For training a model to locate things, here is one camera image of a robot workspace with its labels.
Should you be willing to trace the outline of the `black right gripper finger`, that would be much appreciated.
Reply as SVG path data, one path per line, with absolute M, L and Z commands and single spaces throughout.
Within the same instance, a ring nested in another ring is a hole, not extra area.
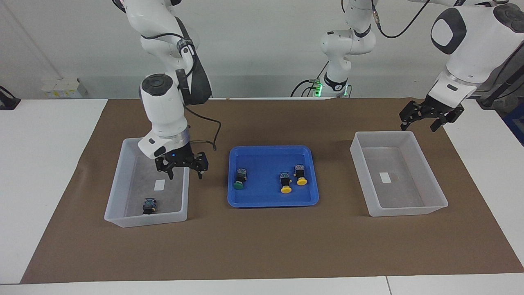
M 170 164 L 165 164 L 164 158 L 155 158 L 155 166 L 157 171 L 165 172 L 170 180 L 173 179 L 173 166 L 171 166 Z
M 208 171 L 208 159 L 204 151 L 193 155 L 192 170 L 197 172 L 200 180 L 203 179 L 203 174 Z

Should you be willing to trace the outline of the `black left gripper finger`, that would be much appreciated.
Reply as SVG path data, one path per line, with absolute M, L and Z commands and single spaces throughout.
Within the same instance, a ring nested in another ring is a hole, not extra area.
M 421 104 L 412 100 L 400 111 L 401 131 L 406 131 L 412 123 L 422 119 L 421 106 Z
M 464 112 L 464 108 L 455 108 L 446 114 L 440 112 L 436 120 L 430 126 L 432 132 L 436 132 L 442 125 L 454 123 Z

